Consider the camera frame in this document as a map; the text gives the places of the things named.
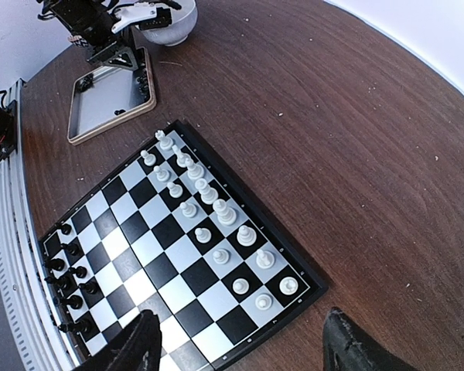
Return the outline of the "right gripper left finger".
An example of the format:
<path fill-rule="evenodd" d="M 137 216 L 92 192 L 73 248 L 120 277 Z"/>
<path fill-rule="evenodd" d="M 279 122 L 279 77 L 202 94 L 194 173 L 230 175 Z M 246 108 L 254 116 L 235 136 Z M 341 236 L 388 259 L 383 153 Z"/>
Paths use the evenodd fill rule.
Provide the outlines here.
<path fill-rule="evenodd" d="M 159 370 L 161 354 L 159 317 L 145 309 L 75 370 Z"/>

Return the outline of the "black rook chess piece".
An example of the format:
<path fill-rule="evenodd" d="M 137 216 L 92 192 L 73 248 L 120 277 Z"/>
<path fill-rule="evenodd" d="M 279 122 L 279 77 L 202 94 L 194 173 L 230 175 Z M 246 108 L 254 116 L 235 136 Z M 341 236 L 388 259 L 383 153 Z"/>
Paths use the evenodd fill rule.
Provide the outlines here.
<path fill-rule="evenodd" d="M 73 227 L 69 223 L 59 223 L 56 228 L 63 234 L 63 235 L 69 235 Z"/>

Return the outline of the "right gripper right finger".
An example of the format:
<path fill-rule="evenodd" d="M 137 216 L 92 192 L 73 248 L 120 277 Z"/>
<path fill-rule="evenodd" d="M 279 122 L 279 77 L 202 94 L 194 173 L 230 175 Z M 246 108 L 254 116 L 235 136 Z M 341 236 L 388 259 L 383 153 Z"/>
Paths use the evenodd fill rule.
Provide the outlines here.
<path fill-rule="evenodd" d="M 338 307 L 332 307 L 324 321 L 322 350 L 324 370 L 416 370 Z"/>

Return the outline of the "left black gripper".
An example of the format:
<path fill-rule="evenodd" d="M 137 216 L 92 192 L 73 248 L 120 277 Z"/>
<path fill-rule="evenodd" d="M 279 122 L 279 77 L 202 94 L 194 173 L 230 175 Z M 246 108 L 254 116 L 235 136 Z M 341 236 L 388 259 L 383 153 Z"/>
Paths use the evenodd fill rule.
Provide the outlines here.
<path fill-rule="evenodd" d="M 138 53 L 131 27 L 113 34 L 100 46 L 90 46 L 87 52 L 87 62 L 91 65 L 137 70 L 139 68 Z"/>

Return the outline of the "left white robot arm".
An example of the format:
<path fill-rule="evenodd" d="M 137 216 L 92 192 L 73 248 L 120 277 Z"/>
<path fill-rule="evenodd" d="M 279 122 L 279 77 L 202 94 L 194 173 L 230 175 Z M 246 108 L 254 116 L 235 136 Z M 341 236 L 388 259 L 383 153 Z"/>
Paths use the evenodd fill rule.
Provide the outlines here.
<path fill-rule="evenodd" d="M 138 56 L 132 31 L 115 32 L 118 21 L 117 1 L 57 0 L 41 1 L 37 18 L 41 21 L 57 19 L 70 32 L 74 45 L 87 49 L 91 65 L 138 70 L 144 63 Z"/>

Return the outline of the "black grey chessboard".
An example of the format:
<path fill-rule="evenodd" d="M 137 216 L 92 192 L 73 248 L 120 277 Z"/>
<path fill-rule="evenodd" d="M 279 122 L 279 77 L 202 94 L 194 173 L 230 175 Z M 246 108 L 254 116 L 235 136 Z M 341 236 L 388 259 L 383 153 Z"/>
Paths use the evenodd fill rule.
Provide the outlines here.
<path fill-rule="evenodd" d="M 63 235 L 56 226 L 69 223 Z M 39 240 L 58 327 L 81 364 L 141 311 L 159 370 L 224 370 L 320 298 L 326 283 L 188 125 L 174 122 Z"/>

